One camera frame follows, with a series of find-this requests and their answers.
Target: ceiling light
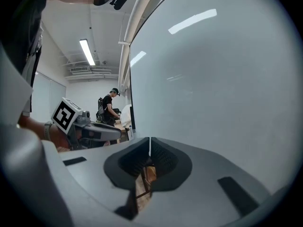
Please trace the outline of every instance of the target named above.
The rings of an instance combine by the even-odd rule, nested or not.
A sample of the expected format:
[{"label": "ceiling light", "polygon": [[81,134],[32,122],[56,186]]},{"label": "ceiling light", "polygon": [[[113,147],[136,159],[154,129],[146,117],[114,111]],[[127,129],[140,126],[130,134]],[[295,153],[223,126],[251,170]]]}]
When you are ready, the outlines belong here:
[{"label": "ceiling light", "polygon": [[132,60],[131,60],[131,67],[137,63],[138,60],[140,60],[143,56],[145,56],[146,53],[144,51],[140,51],[139,54],[137,54]]},{"label": "ceiling light", "polygon": [[197,22],[199,22],[203,19],[214,17],[216,15],[217,15],[217,10],[216,9],[211,9],[211,10],[205,11],[203,13],[193,15],[192,17],[190,17],[190,18],[182,21],[181,23],[178,23],[178,24],[174,25],[173,27],[171,27],[169,29],[169,32],[173,35],[181,29],[184,29],[184,28],[186,28],[188,26],[191,26],[191,25],[193,25],[193,24],[195,24],[195,23],[197,23]]},{"label": "ceiling light", "polygon": [[84,51],[84,54],[85,54],[86,59],[88,60],[89,64],[91,66],[94,66],[95,62],[93,60],[93,57],[91,56],[91,53],[90,53],[90,50],[89,50],[89,44],[87,43],[87,39],[80,40],[80,44],[81,44],[82,50]]}]

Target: watch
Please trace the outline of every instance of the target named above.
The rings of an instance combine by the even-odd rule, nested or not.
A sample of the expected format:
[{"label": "watch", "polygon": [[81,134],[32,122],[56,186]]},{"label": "watch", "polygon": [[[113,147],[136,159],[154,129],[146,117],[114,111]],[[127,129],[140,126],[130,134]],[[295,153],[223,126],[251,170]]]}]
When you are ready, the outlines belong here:
[{"label": "watch", "polygon": [[50,130],[52,124],[53,124],[52,121],[46,122],[44,124],[44,139],[45,140],[51,141],[51,136],[49,134],[49,130]]}]

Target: white cloth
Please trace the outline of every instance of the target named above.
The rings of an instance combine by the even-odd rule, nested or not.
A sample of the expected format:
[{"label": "white cloth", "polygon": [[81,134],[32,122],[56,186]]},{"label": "white cloth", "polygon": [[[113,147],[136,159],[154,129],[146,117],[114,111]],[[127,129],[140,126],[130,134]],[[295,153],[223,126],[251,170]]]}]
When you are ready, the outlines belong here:
[{"label": "white cloth", "polygon": [[132,106],[131,104],[126,105],[120,115],[120,121],[124,128],[129,128],[129,126],[132,124],[131,110],[130,110],[131,106]]}]

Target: ceiling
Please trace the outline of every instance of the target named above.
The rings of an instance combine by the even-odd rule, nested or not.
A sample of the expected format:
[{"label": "ceiling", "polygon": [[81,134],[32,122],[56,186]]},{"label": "ceiling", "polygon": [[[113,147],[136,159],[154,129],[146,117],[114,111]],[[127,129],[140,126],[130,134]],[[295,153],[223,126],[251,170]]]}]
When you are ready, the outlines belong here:
[{"label": "ceiling", "polygon": [[[139,26],[159,1],[150,0]],[[66,76],[72,75],[71,67],[89,66],[79,43],[87,39],[96,67],[111,70],[117,78],[122,49],[118,42],[124,39],[135,2],[127,0],[120,10],[115,10],[109,2],[102,6],[47,2],[42,22],[65,57],[65,63],[58,66],[66,68]]]}]

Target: air vent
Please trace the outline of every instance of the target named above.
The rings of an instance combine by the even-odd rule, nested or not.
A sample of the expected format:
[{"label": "air vent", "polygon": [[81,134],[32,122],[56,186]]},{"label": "air vent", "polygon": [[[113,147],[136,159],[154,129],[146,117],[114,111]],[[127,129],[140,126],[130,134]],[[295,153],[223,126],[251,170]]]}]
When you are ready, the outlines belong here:
[{"label": "air vent", "polygon": [[71,72],[89,71],[89,67],[88,67],[88,66],[74,67],[74,68],[70,68],[70,71],[71,71]]}]

